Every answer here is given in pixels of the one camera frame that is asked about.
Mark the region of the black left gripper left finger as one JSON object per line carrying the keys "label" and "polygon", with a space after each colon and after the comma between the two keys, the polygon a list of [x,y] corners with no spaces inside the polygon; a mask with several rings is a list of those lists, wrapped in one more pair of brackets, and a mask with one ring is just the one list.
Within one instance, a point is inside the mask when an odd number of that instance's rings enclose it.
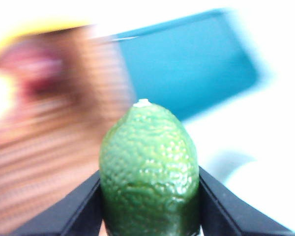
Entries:
{"label": "black left gripper left finger", "polygon": [[29,220],[13,236],[97,236],[102,224],[99,171],[47,210]]}

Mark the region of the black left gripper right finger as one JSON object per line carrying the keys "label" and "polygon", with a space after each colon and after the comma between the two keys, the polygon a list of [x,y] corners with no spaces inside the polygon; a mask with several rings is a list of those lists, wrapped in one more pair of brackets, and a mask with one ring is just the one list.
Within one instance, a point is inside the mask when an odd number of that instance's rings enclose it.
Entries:
{"label": "black left gripper right finger", "polygon": [[200,223],[206,236],[292,236],[293,232],[256,210],[199,168]]}

